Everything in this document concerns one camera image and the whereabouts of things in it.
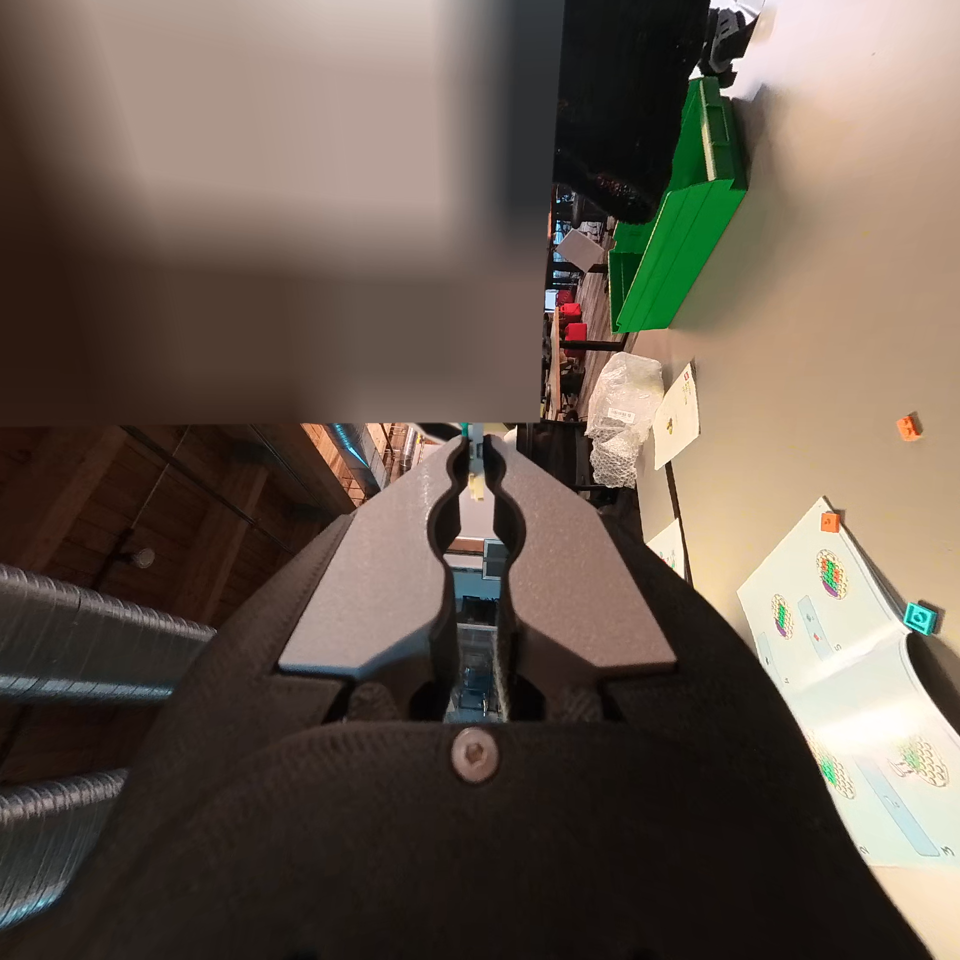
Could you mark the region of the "green plastic bin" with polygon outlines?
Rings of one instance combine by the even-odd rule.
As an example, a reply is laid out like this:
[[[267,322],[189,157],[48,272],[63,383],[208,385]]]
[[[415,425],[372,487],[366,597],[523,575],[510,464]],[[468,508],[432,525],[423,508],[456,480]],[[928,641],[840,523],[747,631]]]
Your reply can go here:
[[[690,80],[670,181],[654,220],[618,222],[607,259],[613,335],[664,330],[736,214],[748,182],[731,101]]]

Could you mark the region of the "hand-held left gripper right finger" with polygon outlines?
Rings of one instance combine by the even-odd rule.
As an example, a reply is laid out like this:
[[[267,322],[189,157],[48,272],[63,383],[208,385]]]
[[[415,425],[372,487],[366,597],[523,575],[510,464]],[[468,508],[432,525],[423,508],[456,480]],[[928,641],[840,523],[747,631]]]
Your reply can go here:
[[[519,450],[485,438],[493,530],[507,552],[497,658],[511,706],[673,672],[668,642],[598,511]]]

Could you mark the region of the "closed instruction booklet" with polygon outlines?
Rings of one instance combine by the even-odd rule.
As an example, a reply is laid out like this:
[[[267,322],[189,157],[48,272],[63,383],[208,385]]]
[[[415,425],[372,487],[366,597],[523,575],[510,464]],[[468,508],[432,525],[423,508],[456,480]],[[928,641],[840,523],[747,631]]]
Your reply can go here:
[[[646,546],[678,577],[684,581],[688,579],[687,548],[682,523],[678,517],[674,518],[660,533],[649,538]]]

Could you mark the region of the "black cabinet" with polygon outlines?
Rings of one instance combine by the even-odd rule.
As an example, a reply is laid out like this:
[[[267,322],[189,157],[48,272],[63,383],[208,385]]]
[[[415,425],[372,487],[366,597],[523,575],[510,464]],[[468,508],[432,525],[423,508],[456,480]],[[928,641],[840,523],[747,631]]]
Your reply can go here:
[[[585,422],[542,418],[518,424],[515,439],[518,452],[600,512],[616,516],[640,513],[634,490],[605,486],[594,476],[593,442],[586,435]]]

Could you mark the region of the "clear plastic bag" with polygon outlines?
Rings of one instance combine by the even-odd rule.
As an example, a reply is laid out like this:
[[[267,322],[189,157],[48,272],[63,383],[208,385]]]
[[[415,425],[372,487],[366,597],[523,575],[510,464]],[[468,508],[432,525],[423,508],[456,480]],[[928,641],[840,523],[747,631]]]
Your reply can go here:
[[[636,488],[637,462],[664,395],[659,361],[629,352],[611,356],[587,404],[585,436],[595,483]]]

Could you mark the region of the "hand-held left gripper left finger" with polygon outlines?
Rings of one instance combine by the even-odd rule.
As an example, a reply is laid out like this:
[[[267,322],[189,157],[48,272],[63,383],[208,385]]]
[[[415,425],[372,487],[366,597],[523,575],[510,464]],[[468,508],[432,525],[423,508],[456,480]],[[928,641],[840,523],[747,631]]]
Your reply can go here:
[[[279,656],[279,672],[377,683],[401,710],[444,710],[460,654],[452,572],[462,438],[354,515]]]

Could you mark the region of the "grey square board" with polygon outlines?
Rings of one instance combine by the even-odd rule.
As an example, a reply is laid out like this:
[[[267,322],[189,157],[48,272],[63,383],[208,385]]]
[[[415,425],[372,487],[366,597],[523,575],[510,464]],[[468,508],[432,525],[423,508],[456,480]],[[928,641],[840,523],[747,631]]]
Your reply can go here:
[[[559,259],[583,274],[605,273],[608,269],[604,247],[579,229],[570,229],[554,246]]]

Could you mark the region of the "ribbed metal duct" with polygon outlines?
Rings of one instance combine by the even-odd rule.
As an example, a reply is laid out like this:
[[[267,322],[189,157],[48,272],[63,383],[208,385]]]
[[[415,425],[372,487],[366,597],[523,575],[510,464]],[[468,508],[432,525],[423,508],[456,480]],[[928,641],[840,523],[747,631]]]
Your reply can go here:
[[[209,626],[1,565],[1,698],[19,705],[164,702]]]

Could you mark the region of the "thin paper leaflet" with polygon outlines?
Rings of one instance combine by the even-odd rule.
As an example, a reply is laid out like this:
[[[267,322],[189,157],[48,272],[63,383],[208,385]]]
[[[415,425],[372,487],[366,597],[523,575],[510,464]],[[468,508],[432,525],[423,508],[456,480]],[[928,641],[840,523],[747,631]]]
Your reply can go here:
[[[688,363],[654,414],[654,469],[660,471],[700,435],[695,366]]]

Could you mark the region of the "open instruction booklet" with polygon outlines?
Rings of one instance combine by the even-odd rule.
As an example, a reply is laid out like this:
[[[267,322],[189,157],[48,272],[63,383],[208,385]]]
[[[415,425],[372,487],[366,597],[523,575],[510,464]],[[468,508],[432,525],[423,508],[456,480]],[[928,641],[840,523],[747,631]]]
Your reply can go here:
[[[958,730],[924,687],[905,615],[819,498],[738,588],[756,654],[874,867],[958,873]]]

